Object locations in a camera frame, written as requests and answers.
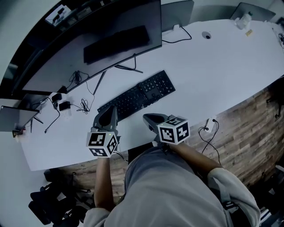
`keyboard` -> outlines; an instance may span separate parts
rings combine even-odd
[[[101,106],[98,112],[114,105],[118,111],[119,122],[174,91],[172,82],[163,70]]]

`gray t-shirt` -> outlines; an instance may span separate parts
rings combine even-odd
[[[216,168],[217,179],[231,200],[259,226],[260,211],[248,189],[229,171]],[[218,198],[175,153],[149,149],[130,163],[125,178],[126,196],[112,212],[93,208],[84,227],[232,226]]]

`power outlet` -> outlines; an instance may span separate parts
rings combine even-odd
[[[211,118],[209,118],[208,120],[207,120],[207,123],[206,123],[206,128],[208,128],[208,130],[204,130],[205,132],[207,132],[207,133],[210,133],[210,132],[212,132],[212,129],[213,129],[213,127],[214,127],[214,125],[215,125],[215,122],[213,121],[213,119],[216,119],[216,116],[213,116],[213,117],[211,117]]]

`desk surface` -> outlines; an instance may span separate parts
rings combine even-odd
[[[181,115],[194,125],[249,98],[284,73],[283,49],[272,27],[280,30],[275,24],[252,21],[253,33],[247,37],[246,31],[239,30],[230,20],[190,24],[185,29],[192,40],[163,43],[162,48],[138,56],[137,69],[143,74],[116,68],[108,70],[91,112],[85,115],[72,106],[72,116],[69,119],[61,116],[45,134],[44,130],[58,114],[47,102],[38,115],[44,125],[33,121],[32,133],[27,130],[21,137],[30,169],[56,168],[96,159],[85,144],[97,109],[161,70],[166,71],[176,91],[119,122],[121,151],[154,139],[155,134],[142,120],[145,113]],[[210,32],[212,38],[204,39],[203,31]],[[163,36],[168,41],[184,38],[187,35],[182,29]],[[133,64],[133,59],[124,63],[130,67]],[[98,80],[99,76],[88,81],[91,91]],[[66,95],[66,100],[78,106],[81,98],[89,102],[93,99],[85,84]]]

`wood paneling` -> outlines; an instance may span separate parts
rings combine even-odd
[[[265,88],[256,95],[217,115],[220,128],[212,140],[218,149],[223,167],[235,174],[246,186],[255,184],[263,177],[270,177],[275,163],[283,155],[284,121],[280,116],[275,119],[278,105],[266,103],[270,97]],[[187,144],[201,152],[206,143],[198,130],[206,121],[190,128],[191,137]],[[205,140],[210,140],[215,132],[201,131]],[[122,153],[127,159],[127,152]],[[217,161],[217,152],[207,146],[204,154]],[[95,186],[96,160],[60,168],[66,174],[76,172],[76,184],[82,188],[92,189]],[[117,201],[124,194],[124,177],[127,163],[118,155],[111,157],[111,180],[114,198]]]

